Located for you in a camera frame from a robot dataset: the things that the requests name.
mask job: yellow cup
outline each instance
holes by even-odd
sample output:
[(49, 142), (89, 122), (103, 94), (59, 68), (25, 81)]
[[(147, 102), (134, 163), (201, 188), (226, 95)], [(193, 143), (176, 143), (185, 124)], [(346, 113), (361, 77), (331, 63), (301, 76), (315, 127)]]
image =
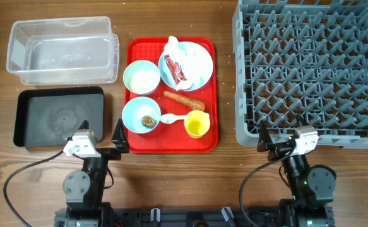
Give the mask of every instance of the yellow cup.
[(210, 128), (209, 115), (199, 110), (193, 110), (186, 115), (184, 126), (189, 136), (199, 139)]

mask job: red tray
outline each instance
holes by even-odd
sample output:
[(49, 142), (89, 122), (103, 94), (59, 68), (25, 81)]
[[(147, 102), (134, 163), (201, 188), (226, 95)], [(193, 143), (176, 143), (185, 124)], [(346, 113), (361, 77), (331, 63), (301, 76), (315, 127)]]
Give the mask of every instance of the red tray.
[[(161, 114), (188, 114), (191, 109), (181, 103), (163, 96), (164, 91), (172, 91), (181, 95), (201, 100), (205, 105), (205, 112), (210, 114), (210, 129), (200, 139), (188, 136), (184, 121), (180, 120), (173, 124), (159, 123), (157, 127), (147, 134), (136, 134), (125, 128), (130, 149), (134, 153), (200, 153), (209, 152), (218, 142), (218, 117), (217, 117), (217, 92), (216, 92), (216, 64), (215, 46), (206, 38), (201, 37), (177, 37), (178, 41), (188, 41), (200, 44), (213, 59), (213, 74), (210, 80), (200, 89), (195, 91), (176, 91), (168, 87), (162, 80), (157, 89), (148, 95), (155, 100), (161, 109)], [(164, 45), (168, 37), (136, 38), (128, 46), (127, 65), (137, 60), (148, 60), (158, 65)], [(125, 89), (125, 104), (138, 97)]]

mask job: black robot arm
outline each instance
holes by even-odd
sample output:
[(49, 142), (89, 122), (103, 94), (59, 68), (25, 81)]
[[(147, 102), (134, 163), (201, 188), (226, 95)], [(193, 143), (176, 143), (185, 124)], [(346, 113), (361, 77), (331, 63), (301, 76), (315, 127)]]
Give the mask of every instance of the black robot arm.
[[(88, 123), (84, 122), (81, 129), (88, 130)], [(102, 202), (102, 196), (108, 161), (121, 160), (123, 153), (129, 153), (129, 143), (121, 119), (118, 120), (111, 141), (115, 144), (114, 148), (96, 148), (100, 157), (82, 158), (83, 168), (64, 179), (63, 191), (68, 208), (65, 214), (56, 214), (55, 227), (108, 227), (117, 224), (110, 203)]]
[(310, 167), (306, 154), (315, 149), (318, 134), (300, 115), (297, 122), (295, 135), (281, 143), (272, 142), (261, 122), (258, 142), (258, 151), (268, 151), (270, 162), (281, 160), (293, 199), (282, 199), (278, 211), (263, 212), (261, 207), (251, 207), (247, 215), (258, 223), (274, 216), (274, 226), (335, 226), (332, 208), (326, 205), (333, 201), (336, 173), (324, 165)]

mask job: carrot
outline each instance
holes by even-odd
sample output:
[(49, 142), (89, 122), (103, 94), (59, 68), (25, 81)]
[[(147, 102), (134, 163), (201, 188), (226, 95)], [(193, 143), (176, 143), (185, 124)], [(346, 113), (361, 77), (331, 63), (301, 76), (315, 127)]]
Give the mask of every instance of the carrot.
[(186, 96), (178, 95), (169, 91), (164, 91), (164, 96), (167, 96), (177, 102), (187, 105), (192, 110), (200, 110), (200, 111), (205, 110), (205, 104), (199, 100), (188, 98)]

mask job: white plate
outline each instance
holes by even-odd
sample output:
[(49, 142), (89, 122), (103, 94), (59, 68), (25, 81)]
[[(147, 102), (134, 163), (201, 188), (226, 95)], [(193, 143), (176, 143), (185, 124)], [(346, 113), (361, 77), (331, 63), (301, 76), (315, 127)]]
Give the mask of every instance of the white plate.
[[(211, 78), (213, 73), (213, 60), (211, 59), (209, 52), (199, 44), (193, 42), (179, 42), (178, 46), (185, 52), (186, 55), (193, 59), (194, 73), (200, 77), (200, 83), (198, 85), (193, 84), (190, 89), (183, 91), (197, 90), (205, 85)], [(161, 79), (164, 81), (164, 83), (166, 83), (169, 87), (176, 89), (177, 86), (175, 85), (174, 79), (172, 79), (171, 76), (171, 72), (164, 60), (164, 52), (158, 60), (158, 68), (160, 70)]]

